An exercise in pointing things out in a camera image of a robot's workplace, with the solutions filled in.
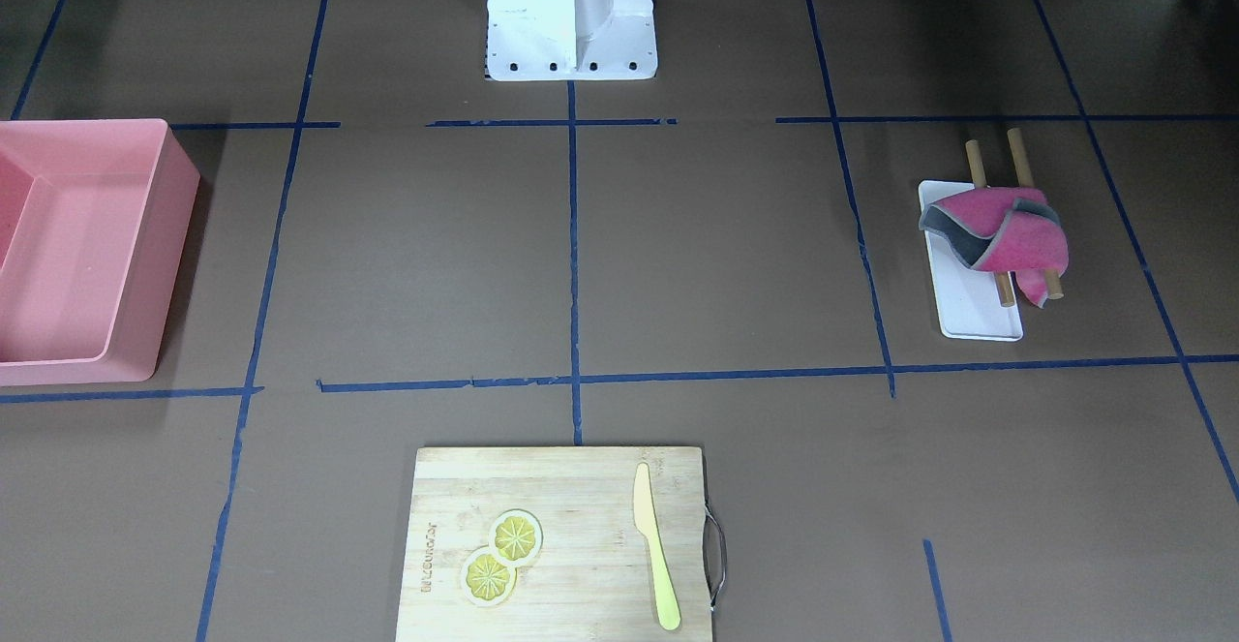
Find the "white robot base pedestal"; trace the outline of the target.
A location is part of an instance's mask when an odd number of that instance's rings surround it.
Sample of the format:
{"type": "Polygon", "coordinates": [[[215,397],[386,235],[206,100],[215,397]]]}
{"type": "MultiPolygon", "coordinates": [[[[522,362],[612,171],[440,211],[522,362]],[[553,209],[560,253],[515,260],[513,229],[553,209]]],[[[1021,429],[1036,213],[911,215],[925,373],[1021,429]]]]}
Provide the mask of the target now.
{"type": "Polygon", "coordinates": [[[487,0],[491,81],[647,81],[655,77],[653,0],[487,0]]]}

